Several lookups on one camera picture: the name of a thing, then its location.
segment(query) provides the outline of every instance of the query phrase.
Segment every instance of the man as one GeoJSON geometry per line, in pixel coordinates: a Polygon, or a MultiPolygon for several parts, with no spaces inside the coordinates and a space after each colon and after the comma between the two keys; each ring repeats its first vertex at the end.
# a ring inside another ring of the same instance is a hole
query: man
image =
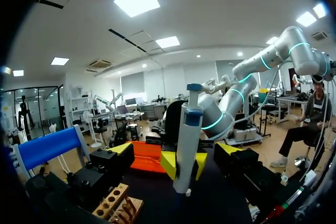
{"type": "MultiPolygon", "coordinates": [[[[282,157],[277,161],[271,162],[270,165],[272,167],[286,167],[288,153],[293,142],[303,140],[307,145],[314,146],[315,148],[317,147],[318,140],[322,131],[324,112],[327,105],[327,96],[324,94],[323,91],[324,84],[322,77],[313,76],[312,79],[315,92],[308,99],[305,113],[300,118],[295,120],[296,123],[300,123],[306,118],[309,118],[310,122],[308,123],[308,126],[297,127],[288,130],[284,143],[282,144],[282,147],[279,151],[282,157]]],[[[331,102],[328,98],[327,114],[325,117],[326,121],[324,123],[324,128],[328,126],[331,111],[331,102]]],[[[324,152],[323,135],[320,145],[316,148],[316,151],[319,151],[320,146],[322,146],[322,150],[319,152],[319,158],[324,152]]]]}

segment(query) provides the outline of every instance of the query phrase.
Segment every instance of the ceiling vent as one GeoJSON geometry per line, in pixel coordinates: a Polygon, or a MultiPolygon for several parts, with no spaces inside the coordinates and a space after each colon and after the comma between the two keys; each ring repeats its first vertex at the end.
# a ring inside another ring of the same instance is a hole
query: ceiling vent
{"type": "Polygon", "coordinates": [[[94,69],[89,69],[89,68],[87,68],[85,71],[89,72],[89,73],[98,73],[98,71],[96,71],[94,69]]]}
{"type": "Polygon", "coordinates": [[[110,67],[111,65],[112,62],[108,60],[95,60],[89,66],[96,69],[104,69],[110,67]]]}
{"type": "Polygon", "coordinates": [[[312,39],[315,40],[315,41],[322,41],[322,40],[328,38],[328,35],[327,35],[326,32],[318,31],[318,32],[310,35],[310,37],[312,37],[312,39]]]}

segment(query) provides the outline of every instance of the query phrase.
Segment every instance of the fan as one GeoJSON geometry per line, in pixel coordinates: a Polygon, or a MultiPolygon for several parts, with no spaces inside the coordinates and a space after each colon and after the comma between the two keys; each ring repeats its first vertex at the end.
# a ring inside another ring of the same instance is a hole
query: fan
{"type": "Polygon", "coordinates": [[[95,131],[94,131],[93,125],[92,125],[92,120],[91,120],[91,118],[93,118],[93,114],[90,113],[89,111],[84,111],[83,118],[84,118],[84,121],[89,124],[91,138],[93,138],[95,140],[95,142],[93,144],[91,144],[91,147],[92,148],[98,148],[99,146],[101,146],[101,143],[98,143],[96,138],[92,137],[95,134],[95,131]]]}

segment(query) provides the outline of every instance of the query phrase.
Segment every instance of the wooden block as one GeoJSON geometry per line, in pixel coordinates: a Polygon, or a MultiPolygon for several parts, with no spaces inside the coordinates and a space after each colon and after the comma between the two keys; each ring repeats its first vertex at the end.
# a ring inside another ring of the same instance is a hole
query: wooden block
{"type": "Polygon", "coordinates": [[[102,203],[92,212],[93,215],[102,219],[108,219],[112,209],[116,208],[123,200],[128,191],[128,185],[120,183],[118,187],[104,199],[102,203]]]}
{"type": "Polygon", "coordinates": [[[109,222],[118,223],[118,224],[133,224],[134,223],[134,221],[137,218],[137,216],[138,216],[138,214],[141,210],[141,207],[143,205],[143,200],[135,199],[135,198],[131,198],[131,197],[129,197],[129,199],[132,201],[132,203],[135,207],[135,212],[132,209],[130,209],[130,212],[132,213],[132,216],[133,216],[132,219],[130,220],[128,214],[122,208],[123,204],[127,204],[126,199],[124,199],[121,202],[121,204],[119,205],[119,207],[114,211],[114,214],[109,219],[109,222]]]}

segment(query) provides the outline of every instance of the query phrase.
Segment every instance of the square ceiling light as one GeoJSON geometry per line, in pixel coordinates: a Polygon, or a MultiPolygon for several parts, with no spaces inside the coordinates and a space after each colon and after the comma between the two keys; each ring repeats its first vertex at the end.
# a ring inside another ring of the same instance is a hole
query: square ceiling light
{"type": "Polygon", "coordinates": [[[267,42],[266,42],[266,44],[269,44],[269,45],[271,45],[271,44],[273,44],[275,41],[277,41],[278,40],[278,37],[272,37],[272,38],[270,38],[267,42]]]}
{"type": "Polygon", "coordinates": [[[164,39],[158,39],[155,41],[161,48],[179,46],[180,42],[176,36],[168,37],[164,39]]]}
{"type": "Polygon", "coordinates": [[[316,20],[317,19],[310,12],[305,12],[296,20],[296,22],[307,27],[316,22],[316,20]]]}
{"type": "Polygon", "coordinates": [[[12,70],[9,67],[2,67],[2,72],[6,74],[11,74],[12,70]]]}
{"type": "Polygon", "coordinates": [[[157,0],[115,0],[114,2],[131,18],[160,7],[157,0]]]}
{"type": "Polygon", "coordinates": [[[326,15],[326,9],[324,9],[323,4],[316,5],[313,10],[319,18],[323,18],[326,15]]]}
{"type": "Polygon", "coordinates": [[[23,70],[14,70],[13,71],[13,75],[15,77],[17,77],[17,76],[23,76],[24,75],[24,71],[23,70]]]}
{"type": "Polygon", "coordinates": [[[58,58],[58,57],[55,57],[53,59],[53,61],[51,62],[51,65],[64,66],[68,62],[68,60],[69,59],[67,59],[67,58],[58,58]]]}

